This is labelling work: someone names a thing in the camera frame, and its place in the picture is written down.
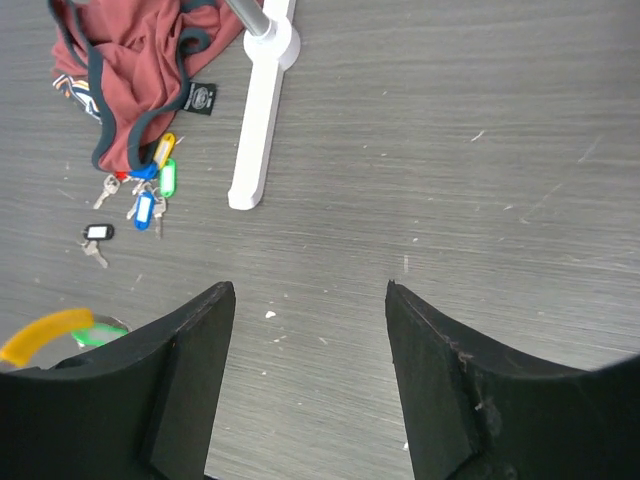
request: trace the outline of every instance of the yellow curved object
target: yellow curved object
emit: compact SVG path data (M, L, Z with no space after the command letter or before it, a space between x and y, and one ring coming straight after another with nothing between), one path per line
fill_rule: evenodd
M22 368L47 343L73 330L93 325L93 313L88 308L52 313L30 323L11 337L0 349L0 360Z

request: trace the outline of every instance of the black key tag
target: black key tag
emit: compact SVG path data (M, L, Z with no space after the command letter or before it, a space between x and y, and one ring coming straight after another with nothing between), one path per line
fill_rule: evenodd
M191 82L189 98L182 109L200 115L211 115L213 102L216 101L216 91L215 83Z
M110 223L96 223L84 227L82 236L85 240L99 242L101 240L111 240L114 233L115 229Z

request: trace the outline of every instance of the blue key tag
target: blue key tag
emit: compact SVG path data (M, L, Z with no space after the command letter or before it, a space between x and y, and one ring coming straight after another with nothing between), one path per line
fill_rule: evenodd
M151 225L155 203L156 199L149 192L143 192L138 196L136 214L133 217L133 226L138 230L146 230Z
M129 172L130 177L140 178L142 180L153 180L158 175L158 164L151 162L147 167L142 170L131 170Z

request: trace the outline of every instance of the black plastic part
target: black plastic part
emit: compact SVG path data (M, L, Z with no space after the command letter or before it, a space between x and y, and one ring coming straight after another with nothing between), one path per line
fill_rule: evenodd
M52 369L0 373L0 478L206 478L234 311L219 283Z
M417 480L640 478L640 356L547 362L393 282L386 315Z
M101 235L101 236L96 236L95 234L93 234L93 232L91 231L91 229L103 229L105 230L105 234ZM82 236L84 237L85 240L96 240L96 241L102 241L102 240L111 240L113 238L113 234L115 233L115 228L113 227L113 225L111 225L110 223L93 223L91 225L87 225L86 227L84 227L84 230L82 231Z

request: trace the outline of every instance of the yellow key tag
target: yellow key tag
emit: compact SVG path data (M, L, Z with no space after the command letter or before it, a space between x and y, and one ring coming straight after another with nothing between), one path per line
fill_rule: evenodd
M165 133L162 136L158 143L158 148L156 148L156 153L153 154L153 161L158 164L158 169L161 169L167 163L175 144L176 136L173 133Z

